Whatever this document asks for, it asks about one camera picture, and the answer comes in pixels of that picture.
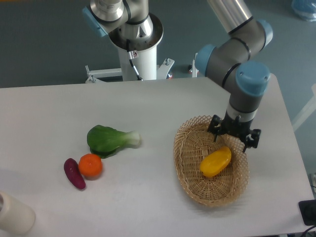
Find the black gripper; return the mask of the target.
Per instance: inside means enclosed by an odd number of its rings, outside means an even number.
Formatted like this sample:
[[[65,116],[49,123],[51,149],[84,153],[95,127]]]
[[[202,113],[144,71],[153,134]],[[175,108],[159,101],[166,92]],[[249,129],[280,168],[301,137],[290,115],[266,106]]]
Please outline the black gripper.
[[[222,120],[219,116],[214,115],[208,126],[207,132],[213,134],[213,141],[217,141],[219,135],[228,134],[239,138],[244,143],[243,153],[248,148],[257,148],[261,136],[260,129],[250,129],[253,119],[243,122],[239,117],[232,118],[228,112]]]

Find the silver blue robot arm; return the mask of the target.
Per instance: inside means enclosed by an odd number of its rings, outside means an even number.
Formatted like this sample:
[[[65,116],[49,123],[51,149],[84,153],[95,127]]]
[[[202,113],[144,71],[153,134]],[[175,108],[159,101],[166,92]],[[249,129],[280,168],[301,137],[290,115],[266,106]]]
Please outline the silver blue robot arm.
[[[246,149],[256,148],[261,131],[251,129],[270,79],[269,69],[253,61],[273,38],[269,23],[255,20],[242,0],[211,0],[209,5],[229,35],[219,47],[204,46],[193,67],[230,94],[225,116],[214,116],[208,131],[238,138]],[[146,0],[92,0],[82,14],[100,37],[109,36],[118,49],[122,78],[156,80],[157,45],[163,37],[161,21],[149,12]]]

